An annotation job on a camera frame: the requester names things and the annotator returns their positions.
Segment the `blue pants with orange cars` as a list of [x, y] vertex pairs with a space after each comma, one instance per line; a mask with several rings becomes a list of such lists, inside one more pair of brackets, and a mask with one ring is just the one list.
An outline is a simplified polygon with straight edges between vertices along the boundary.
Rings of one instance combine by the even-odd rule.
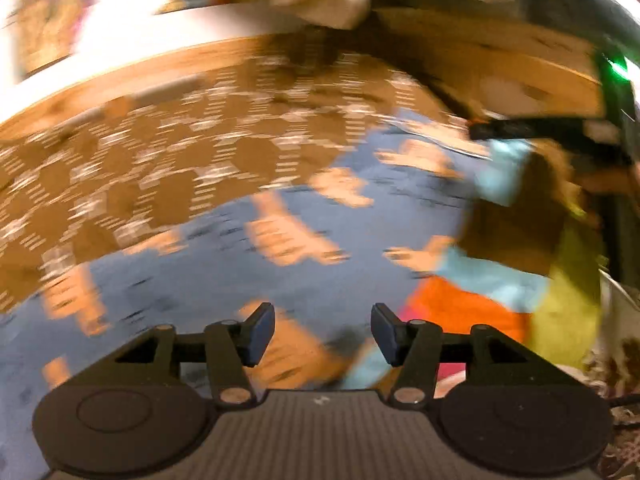
[[329, 166], [333, 188], [232, 200], [52, 278], [1, 319], [2, 477], [46, 473], [32, 414], [54, 384], [160, 324], [196, 333], [269, 301], [277, 333], [262, 372], [313, 385], [326, 359], [368, 338], [372, 304], [402, 307], [427, 276], [425, 246], [458, 232], [488, 162], [376, 129]]

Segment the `brown and colourful striped duvet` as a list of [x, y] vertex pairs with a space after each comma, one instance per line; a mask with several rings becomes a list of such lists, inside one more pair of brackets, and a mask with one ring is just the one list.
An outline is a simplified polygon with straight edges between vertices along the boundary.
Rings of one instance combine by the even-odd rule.
[[[430, 90], [411, 93], [394, 107], [342, 92], [299, 99], [265, 64], [255, 73], [227, 67], [172, 99], [5, 146], [1, 318], [68, 269], [140, 249], [232, 200], [305, 183], [333, 188], [329, 166], [372, 131], [396, 127], [489, 159], [458, 232], [425, 246], [427, 276], [399, 315], [458, 333], [496, 324], [594, 388], [614, 385], [590, 215], [565, 154], [547, 141], [473, 144], [464, 120]], [[369, 334], [326, 359], [313, 385], [278, 385], [260, 367], [253, 377], [265, 386], [358, 388], [387, 375]]]

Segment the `colourful swirl flame poster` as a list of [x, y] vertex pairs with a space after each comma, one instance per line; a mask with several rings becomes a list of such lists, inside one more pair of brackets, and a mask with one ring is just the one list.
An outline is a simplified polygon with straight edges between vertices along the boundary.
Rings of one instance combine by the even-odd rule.
[[15, 68], [21, 80], [68, 58], [96, 0], [17, 0], [10, 15]]

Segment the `wooden bed frame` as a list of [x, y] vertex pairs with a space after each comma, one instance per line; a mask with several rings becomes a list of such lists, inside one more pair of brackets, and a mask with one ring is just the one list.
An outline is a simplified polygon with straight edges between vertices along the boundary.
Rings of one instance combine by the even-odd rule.
[[386, 8], [352, 30], [305, 25], [264, 6], [157, 15], [107, 35], [1, 92], [1, 136], [11, 141], [81, 116], [115, 116], [169, 100], [216, 70], [265, 64], [299, 99], [342, 92], [387, 107], [414, 86], [456, 114], [600, 117], [594, 45], [512, 18]]

